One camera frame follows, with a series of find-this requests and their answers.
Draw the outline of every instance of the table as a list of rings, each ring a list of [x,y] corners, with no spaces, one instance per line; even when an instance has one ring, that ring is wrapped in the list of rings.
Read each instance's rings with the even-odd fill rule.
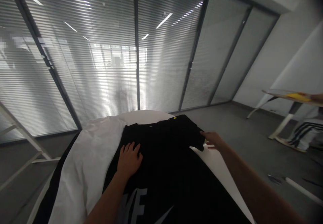
[[[287,123],[293,118],[293,116],[295,115],[295,113],[297,112],[297,110],[301,107],[302,104],[309,104],[309,105],[313,105],[313,106],[318,106],[318,107],[323,107],[323,103],[320,102],[315,102],[315,101],[301,101],[301,100],[297,100],[297,99],[293,99],[290,97],[286,97],[285,95],[287,94],[293,94],[293,93],[297,93],[295,91],[287,91],[287,90],[280,90],[280,89],[274,89],[271,90],[270,92],[266,91],[266,90],[262,90],[262,92],[271,95],[272,97],[267,100],[265,103],[263,103],[261,106],[259,106],[258,108],[255,108],[253,111],[251,111],[249,113],[249,115],[247,116],[247,119],[250,118],[250,116],[257,111],[258,109],[260,109],[261,107],[263,107],[265,104],[267,104],[270,101],[273,101],[277,98],[282,98],[282,99],[286,99],[286,100],[290,100],[293,101],[293,104],[288,112],[288,115],[283,119],[283,121],[280,123],[280,125],[276,128],[276,130],[268,137],[269,139],[275,139],[277,137],[277,135],[284,129],[284,127],[287,125]]]
[[[131,111],[127,113],[120,114],[118,116],[119,119],[127,122],[127,125],[132,125],[135,123],[138,124],[150,124],[156,123],[161,120],[168,120],[171,117],[175,117],[174,115],[160,112],[160,111],[152,111],[152,110],[140,110],[140,111]],[[203,160],[203,162],[210,168],[212,173],[217,177],[220,183],[224,186],[227,192],[230,194],[232,199],[239,206],[241,211],[246,215],[246,217],[250,220],[252,224],[254,224],[254,220],[252,214],[250,213],[246,203],[244,202],[230,172],[227,168],[221,154],[217,150],[209,150],[207,145],[204,145],[204,151],[201,152],[198,149],[191,147],[191,149]],[[27,224],[32,224],[39,205],[44,198],[46,191],[49,187],[49,183],[51,180],[51,176],[47,180],[44,188],[42,189],[33,210],[29,216]]]

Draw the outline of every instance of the horizontal blinds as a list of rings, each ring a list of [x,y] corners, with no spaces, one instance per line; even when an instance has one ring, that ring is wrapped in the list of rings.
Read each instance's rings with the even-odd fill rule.
[[[76,129],[14,0],[0,4],[0,101],[33,136]],[[0,116],[0,131],[10,125]],[[0,142],[20,138],[15,129]]]
[[[209,0],[182,109],[207,105],[247,8],[237,0]]]
[[[26,0],[76,114],[137,110],[134,0]]]
[[[226,101],[233,99],[276,19],[276,15],[268,14],[257,8],[252,9],[215,92],[212,104],[221,102],[223,99]]]
[[[201,3],[203,0],[138,0],[142,110],[178,111]]]

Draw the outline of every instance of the white tabletop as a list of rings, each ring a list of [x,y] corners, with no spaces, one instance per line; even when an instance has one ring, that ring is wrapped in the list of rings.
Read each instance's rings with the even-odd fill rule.
[[[127,113],[123,113],[117,116],[119,119],[127,122],[127,125],[132,125],[135,123],[138,124],[150,124],[156,123],[161,120],[168,120],[171,117],[174,117],[171,114],[159,112],[159,111],[151,111],[151,110],[140,110],[140,111],[131,111]],[[220,154],[217,150],[209,150],[207,146],[204,146],[204,151],[201,152],[198,149],[192,147],[192,150],[200,156],[203,162],[210,168],[212,173],[217,177],[220,183],[225,187],[228,191],[232,199],[239,206],[241,211],[246,215],[246,217],[250,220],[251,223],[254,224],[253,217],[246,206],[233,178]],[[43,190],[41,191],[34,208],[29,216],[27,224],[31,224],[35,218],[39,205],[44,198],[44,195],[49,187],[51,177],[48,179],[45,184]]]

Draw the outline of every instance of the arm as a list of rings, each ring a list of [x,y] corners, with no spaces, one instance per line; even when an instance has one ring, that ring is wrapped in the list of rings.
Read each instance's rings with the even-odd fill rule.
[[[137,157],[140,144],[133,149],[134,144],[133,142],[132,144],[128,143],[126,147],[122,146],[117,172],[84,224],[114,223],[128,179],[138,170],[142,161],[141,153],[139,158]]]
[[[311,95],[312,100],[323,103],[323,94]]]
[[[215,132],[201,132],[209,149],[217,149],[255,221],[263,223],[304,223],[291,206],[258,175]]]

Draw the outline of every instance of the yellow object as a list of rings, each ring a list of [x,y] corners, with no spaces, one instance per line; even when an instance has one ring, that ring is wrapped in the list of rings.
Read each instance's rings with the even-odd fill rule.
[[[289,98],[296,99],[296,100],[300,100],[300,101],[311,101],[311,99],[306,98],[305,96],[300,95],[298,93],[296,93],[296,94],[288,94],[288,95],[285,95],[285,96],[289,97]]]

